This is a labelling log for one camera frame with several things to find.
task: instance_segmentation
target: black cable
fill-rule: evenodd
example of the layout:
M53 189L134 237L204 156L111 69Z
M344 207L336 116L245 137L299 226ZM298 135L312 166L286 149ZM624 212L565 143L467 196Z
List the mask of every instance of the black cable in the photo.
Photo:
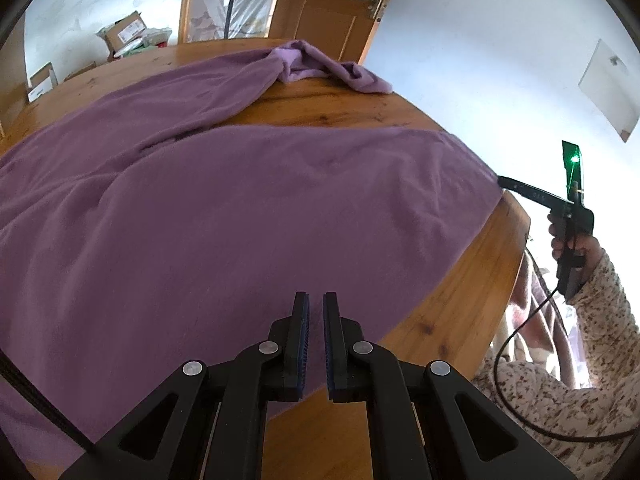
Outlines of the black cable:
M632 430L622 431L621 433L613 433L610 435L603 435L603 436L569 436L569 435L563 435L560 433L555 433L553 431L548 431L548 430L545 430L544 428L540 428L540 426L535 425L529 419L527 419L526 417L518 413L516 409L513 406L511 406L509 401L504 397L504 394L500 389L500 383L498 382L498 364L500 364L500 358L502 357L502 353L504 352L504 349L507 348L511 340L514 337L516 337L516 334L518 334L520 330L522 330L523 327L529 321L531 321L538 312L540 312L540 310L551 300L551 298L557 291L558 291L558 288L556 287L545 298L545 301L540 303L540 305L533 311L533 313L530 314L530 316L527 317L527 319L519 327L517 327L516 330L513 331L513 333L507 338L507 341L503 343L503 345L500 347L500 350L496 354L496 357L494 360L494 384L495 384L495 390L498 393L498 397L500 397L500 400L502 401L504 406L507 408L507 410L509 410L515 418L517 418L522 424L527 426L529 429L541 435L547 436L549 438L553 438L555 440L561 440L562 442L580 442L584 444L592 444L596 442L611 442L613 440L621 440L621 439L628 438L630 436L635 435L636 431L640 429L640 426L633 428Z
M31 406L44 415L57 428L63 431L78 446L87 452L94 451L94 443L78 430L14 365L9 357L0 350L0 377L4 377Z

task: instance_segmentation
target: white paper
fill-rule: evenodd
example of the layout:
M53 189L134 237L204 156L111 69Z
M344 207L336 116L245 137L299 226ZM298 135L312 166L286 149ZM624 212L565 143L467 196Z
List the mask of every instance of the white paper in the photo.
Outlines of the white paper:
M638 82L624 62L602 41L598 42L580 90L595 104L626 142L640 119Z
M123 28L119 33L118 37L122 43L129 43L129 41L133 40L140 32L145 30L145 24L142 23L142 20L136 20L135 22L129 23L125 28Z
M38 97L42 94L46 94L49 90L53 90L53 81L50 76L29 92L29 102L33 103Z

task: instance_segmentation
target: person's arm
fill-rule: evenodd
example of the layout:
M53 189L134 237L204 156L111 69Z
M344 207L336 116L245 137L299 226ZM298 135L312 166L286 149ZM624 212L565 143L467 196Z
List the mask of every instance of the person's arm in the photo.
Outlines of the person's arm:
M640 364L640 335L620 278L606 253L567 303L578 315L591 383L615 388Z
M511 416L498 399L493 363L494 352L489 349L472 383ZM631 410L619 409L612 390L571 390L533 363L501 359L498 384L520 415L547 431L595 436L627 431L638 424L638 418ZM636 399L638 396L633 394L629 400L637 402ZM517 420L516 423L578 478L603 478L628 442L628 439L600 444L564 442L547 438Z

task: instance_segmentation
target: black strap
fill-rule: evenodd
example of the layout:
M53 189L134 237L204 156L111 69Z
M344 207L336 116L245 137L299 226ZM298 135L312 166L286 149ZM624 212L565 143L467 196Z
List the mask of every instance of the black strap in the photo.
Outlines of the black strap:
M18 370L7 355L0 350L0 376L17 391L36 410L47 417L57 428L71 438L78 446L87 452L94 450L91 442L73 423L51 404L39 390L31 384L31 381Z

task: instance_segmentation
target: wooden door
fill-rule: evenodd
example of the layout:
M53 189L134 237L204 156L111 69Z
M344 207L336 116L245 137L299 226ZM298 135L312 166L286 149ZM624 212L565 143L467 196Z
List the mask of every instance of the wooden door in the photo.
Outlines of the wooden door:
M0 48L0 139L4 137L2 129L7 130L29 103L28 86L24 64L23 14Z
M307 40L339 60L364 60L388 0L277 0L270 38Z

